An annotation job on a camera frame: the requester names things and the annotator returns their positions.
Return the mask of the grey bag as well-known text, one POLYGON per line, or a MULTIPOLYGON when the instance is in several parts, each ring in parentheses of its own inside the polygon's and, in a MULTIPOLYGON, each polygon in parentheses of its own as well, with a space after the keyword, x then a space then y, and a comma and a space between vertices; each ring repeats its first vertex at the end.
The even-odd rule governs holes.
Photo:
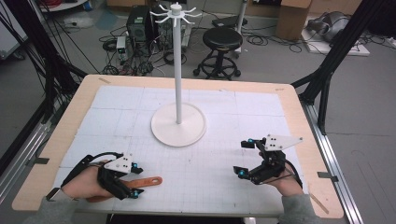
POLYGON ((346 28, 348 22, 349 17, 342 12, 324 12, 318 18, 309 20, 306 29, 314 31, 326 42, 331 43, 346 28))

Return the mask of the aluminium rail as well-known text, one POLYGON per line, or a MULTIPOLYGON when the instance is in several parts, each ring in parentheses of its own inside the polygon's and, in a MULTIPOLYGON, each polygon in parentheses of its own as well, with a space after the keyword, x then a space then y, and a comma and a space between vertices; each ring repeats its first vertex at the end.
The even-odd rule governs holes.
POLYGON ((51 125, 38 123, 29 132, 26 139, 17 147, 17 152, 0 175, 0 204, 6 199, 21 177, 25 168, 35 158, 36 153, 42 148, 50 134, 51 125))
POLYGON ((317 124, 317 110, 313 105, 306 105, 305 103, 302 103, 302 108, 310 124, 312 133, 317 141, 318 149, 324 160, 325 166, 328 170, 328 174, 330 175, 330 180, 333 183, 348 223, 364 224, 358 206, 356 205, 351 191, 347 185, 344 173, 332 149, 330 139, 328 138, 326 133, 323 133, 320 130, 317 124))

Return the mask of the black metal bracket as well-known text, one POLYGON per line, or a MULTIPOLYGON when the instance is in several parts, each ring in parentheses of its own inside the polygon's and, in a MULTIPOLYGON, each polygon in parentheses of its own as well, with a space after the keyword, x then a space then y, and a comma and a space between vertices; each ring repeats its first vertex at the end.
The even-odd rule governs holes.
POLYGON ((328 178, 330 179, 333 183, 338 182, 338 177, 336 175, 332 175, 328 172, 317 172, 318 178, 328 178))
POLYGON ((49 158, 32 158, 26 163, 26 165, 33 167, 35 164, 47 164, 49 160, 49 158))

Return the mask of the black round stool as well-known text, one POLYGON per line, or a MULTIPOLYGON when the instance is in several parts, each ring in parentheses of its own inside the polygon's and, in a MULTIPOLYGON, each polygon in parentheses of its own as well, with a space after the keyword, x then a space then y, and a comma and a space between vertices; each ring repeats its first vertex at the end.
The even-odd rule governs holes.
POLYGON ((240 77, 241 71, 236 63, 226 54, 240 48, 243 37, 235 30, 225 27, 211 28, 203 34, 204 44, 210 48, 210 52, 193 70, 197 77, 201 72, 206 79, 224 78, 231 80, 232 77, 240 77))

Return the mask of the black computer tower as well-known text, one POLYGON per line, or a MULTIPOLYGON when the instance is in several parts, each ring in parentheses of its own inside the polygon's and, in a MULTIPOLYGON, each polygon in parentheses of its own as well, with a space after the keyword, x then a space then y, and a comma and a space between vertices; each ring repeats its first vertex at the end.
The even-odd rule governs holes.
POLYGON ((136 42, 153 39, 152 23, 148 6, 132 6, 126 27, 129 36, 136 42))

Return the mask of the white flat board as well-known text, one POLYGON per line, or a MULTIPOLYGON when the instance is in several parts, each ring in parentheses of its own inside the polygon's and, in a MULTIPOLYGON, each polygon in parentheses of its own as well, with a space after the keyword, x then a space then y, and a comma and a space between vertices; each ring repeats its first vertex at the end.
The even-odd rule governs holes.
MULTIPOLYGON (((318 35, 314 31, 306 31, 303 29, 301 37, 305 47, 310 53, 327 55, 332 49, 330 47, 330 43, 326 42, 322 36, 318 35)), ((364 47, 363 44, 357 41, 347 55, 368 57, 370 55, 370 51, 364 47)))

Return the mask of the cardboard box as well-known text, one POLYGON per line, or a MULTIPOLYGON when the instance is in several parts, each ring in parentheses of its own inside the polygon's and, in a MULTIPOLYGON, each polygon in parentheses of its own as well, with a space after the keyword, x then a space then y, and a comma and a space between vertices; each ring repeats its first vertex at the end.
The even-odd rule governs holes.
POLYGON ((300 38, 312 0, 281 0, 276 36, 295 41, 300 38))

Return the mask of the wooden spatula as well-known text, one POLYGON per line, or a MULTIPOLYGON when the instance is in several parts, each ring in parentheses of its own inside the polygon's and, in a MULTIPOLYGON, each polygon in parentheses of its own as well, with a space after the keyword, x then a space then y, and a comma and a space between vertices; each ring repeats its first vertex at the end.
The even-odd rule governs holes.
MULTIPOLYGON (((129 189, 138 189, 143 187, 156 186, 156 185, 160 185, 162 182, 163 179, 160 176, 136 179, 131 181, 126 181, 126 180, 121 181, 121 183, 125 184, 129 189)), ((89 198, 88 202, 99 203, 105 200, 107 200, 107 197, 94 196, 89 198)))

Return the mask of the white grid mat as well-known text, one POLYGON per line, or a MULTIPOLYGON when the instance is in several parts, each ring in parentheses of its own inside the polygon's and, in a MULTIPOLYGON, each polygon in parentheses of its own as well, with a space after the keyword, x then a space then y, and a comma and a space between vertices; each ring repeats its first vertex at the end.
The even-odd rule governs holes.
POLYGON ((95 94, 54 184, 61 185, 86 155, 99 160, 112 152, 131 154, 142 176, 160 176, 136 199, 81 203, 79 209, 125 213, 275 217, 282 213, 279 192, 255 185, 234 173, 236 166, 253 169, 262 159, 256 148, 241 142, 290 133, 279 97, 274 93, 197 91, 182 93, 206 118, 204 136, 188 147, 169 147, 152 134, 156 110, 175 101, 172 89, 103 86, 95 94))

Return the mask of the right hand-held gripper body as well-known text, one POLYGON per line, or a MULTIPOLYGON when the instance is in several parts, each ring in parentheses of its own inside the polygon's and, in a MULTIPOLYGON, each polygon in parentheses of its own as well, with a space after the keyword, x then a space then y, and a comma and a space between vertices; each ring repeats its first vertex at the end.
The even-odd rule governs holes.
POLYGON ((289 164, 299 184, 302 184, 295 166, 286 159, 284 150, 303 141, 302 137, 268 134, 261 140, 256 140, 255 147, 260 151, 262 164, 249 171, 249 180, 255 185, 263 184, 265 180, 276 177, 289 164))

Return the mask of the person's left hand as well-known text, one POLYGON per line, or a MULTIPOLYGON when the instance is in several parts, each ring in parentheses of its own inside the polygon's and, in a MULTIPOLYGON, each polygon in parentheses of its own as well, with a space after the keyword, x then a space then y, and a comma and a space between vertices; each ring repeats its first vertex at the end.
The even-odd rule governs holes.
POLYGON ((89 165, 80 174, 62 187, 62 191, 73 199, 89 199, 91 197, 111 197, 112 194, 102 188, 97 180, 102 163, 89 165))

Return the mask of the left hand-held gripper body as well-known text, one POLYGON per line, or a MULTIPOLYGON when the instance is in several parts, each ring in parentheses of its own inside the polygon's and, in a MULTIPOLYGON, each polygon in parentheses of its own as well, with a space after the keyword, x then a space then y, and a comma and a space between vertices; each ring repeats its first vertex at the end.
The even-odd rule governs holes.
POLYGON ((120 178, 131 173, 132 163, 131 154, 121 154, 115 160, 107 161, 98 171, 97 180, 100 186, 120 200, 129 198, 128 193, 131 189, 122 184, 120 178))

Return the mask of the white hook stand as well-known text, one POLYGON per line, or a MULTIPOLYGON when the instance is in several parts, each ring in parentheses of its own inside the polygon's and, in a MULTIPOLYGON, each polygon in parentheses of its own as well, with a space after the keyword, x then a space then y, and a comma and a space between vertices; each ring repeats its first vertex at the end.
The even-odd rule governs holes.
POLYGON ((197 106, 182 102, 181 83, 181 21, 191 24, 186 17, 191 17, 191 10, 183 10, 180 3, 174 3, 169 9, 161 6, 163 13, 151 12, 154 16, 164 16, 157 23, 172 21, 173 52, 175 68, 176 102, 159 108, 151 119, 151 130, 157 140, 169 147, 187 147, 199 141, 206 131, 206 119, 197 106))

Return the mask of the white cabinet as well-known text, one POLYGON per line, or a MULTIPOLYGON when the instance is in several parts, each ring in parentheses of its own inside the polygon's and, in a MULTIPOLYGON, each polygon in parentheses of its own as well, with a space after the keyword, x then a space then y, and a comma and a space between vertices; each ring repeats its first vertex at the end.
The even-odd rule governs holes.
POLYGON ((4 0, 0 0, 0 60, 5 60, 20 46, 16 37, 8 28, 15 31, 23 41, 27 39, 26 33, 20 27, 4 0))

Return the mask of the white metal pole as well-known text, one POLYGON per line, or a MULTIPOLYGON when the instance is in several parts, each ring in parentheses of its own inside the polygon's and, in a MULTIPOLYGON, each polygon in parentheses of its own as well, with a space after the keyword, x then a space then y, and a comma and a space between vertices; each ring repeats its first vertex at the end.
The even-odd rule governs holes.
MULTIPOLYGON (((248 5, 248 0, 242 0, 242 4, 241 4, 239 15, 238 15, 238 23, 237 23, 237 26, 236 26, 236 31, 241 36, 242 36, 242 31, 241 30, 242 30, 242 26, 243 26, 243 21, 244 21, 247 5, 248 5)), ((239 47, 238 49, 234 50, 234 57, 236 59, 239 58, 240 54, 241 54, 241 47, 239 47)))

